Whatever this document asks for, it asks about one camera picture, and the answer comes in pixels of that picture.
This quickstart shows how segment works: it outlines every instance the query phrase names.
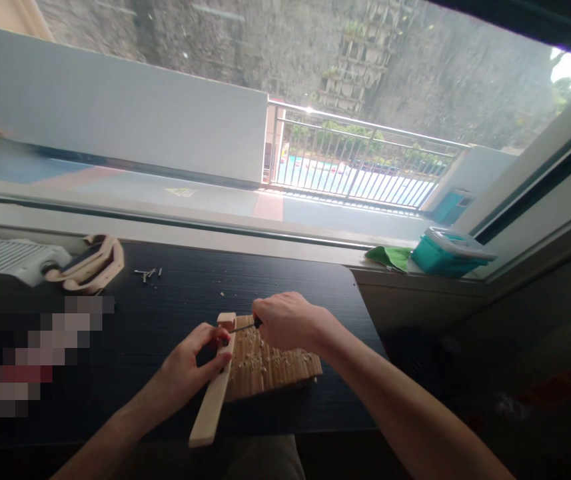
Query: tree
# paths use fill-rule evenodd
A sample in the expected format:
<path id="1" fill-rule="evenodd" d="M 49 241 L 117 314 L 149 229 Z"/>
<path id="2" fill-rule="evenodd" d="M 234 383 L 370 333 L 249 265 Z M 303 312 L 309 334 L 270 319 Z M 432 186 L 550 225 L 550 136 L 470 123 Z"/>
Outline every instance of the tree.
<path id="1" fill-rule="evenodd" d="M 556 114 L 561 113 L 571 102 L 571 78 L 563 77 L 554 82 L 554 102 Z"/>

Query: left hand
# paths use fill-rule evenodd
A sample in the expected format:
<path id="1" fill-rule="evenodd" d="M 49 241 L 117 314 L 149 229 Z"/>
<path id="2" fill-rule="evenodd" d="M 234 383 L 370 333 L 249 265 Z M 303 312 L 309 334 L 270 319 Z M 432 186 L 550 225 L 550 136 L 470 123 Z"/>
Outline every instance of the left hand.
<path id="1" fill-rule="evenodd" d="M 232 359 L 229 352 L 217 355 L 197 367 L 196 355 L 208 343 L 230 339 L 223 328 L 201 323 L 167 356 L 161 368 L 115 417 L 133 421 L 133 427 L 144 435 L 170 417 L 185 404 Z"/>

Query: wooden handle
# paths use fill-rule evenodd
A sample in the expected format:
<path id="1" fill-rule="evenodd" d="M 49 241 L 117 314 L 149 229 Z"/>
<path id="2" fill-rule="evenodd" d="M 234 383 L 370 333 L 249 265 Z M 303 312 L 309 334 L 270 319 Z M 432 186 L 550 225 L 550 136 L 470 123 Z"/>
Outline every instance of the wooden handle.
<path id="1" fill-rule="evenodd" d="M 237 314 L 220 313 L 217 323 L 219 327 L 223 327 L 229 331 L 234 330 L 237 325 Z M 235 337 L 235 333 L 230 334 L 230 341 L 227 346 L 221 346 L 217 351 L 217 355 L 225 352 L 234 353 Z M 225 365 L 223 372 L 219 373 L 207 386 L 203 403 L 201 403 L 201 409 L 199 410 L 197 419 L 194 422 L 194 427 L 192 427 L 192 433 L 190 434 L 190 448 L 211 445 L 214 441 L 214 436 L 217 434 L 219 417 L 221 416 L 221 408 L 223 407 L 223 399 L 225 398 L 225 391 L 227 390 L 227 382 L 230 378 L 231 363 L 232 362 Z"/>

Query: forearm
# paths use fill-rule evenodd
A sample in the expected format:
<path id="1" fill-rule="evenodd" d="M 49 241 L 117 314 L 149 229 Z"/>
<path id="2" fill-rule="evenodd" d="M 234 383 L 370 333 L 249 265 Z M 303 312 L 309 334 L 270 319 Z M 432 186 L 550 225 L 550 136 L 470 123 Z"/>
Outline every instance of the forearm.
<path id="1" fill-rule="evenodd" d="M 342 326 L 324 336 L 318 353 L 359 396 L 416 480 L 513 478 L 443 404 Z"/>
<path id="2" fill-rule="evenodd" d="M 106 479 L 147 432 L 126 407 L 116 412 L 62 468 L 53 480 Z"/>

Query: right hand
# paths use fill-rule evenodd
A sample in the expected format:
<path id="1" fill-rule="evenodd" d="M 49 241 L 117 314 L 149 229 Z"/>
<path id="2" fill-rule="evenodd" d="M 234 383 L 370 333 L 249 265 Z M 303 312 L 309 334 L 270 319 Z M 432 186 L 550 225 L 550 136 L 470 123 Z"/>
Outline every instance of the right hand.
<path id="1" fill-rule="evenodd" d="M 327 309 L 312 305 L 298 292 L 285 292 L 252 304 L 254 318 L 260 318 L 261 337 L 274 348 L 303 348 L 318 353 L 319 343 L 340 322 Z"/>

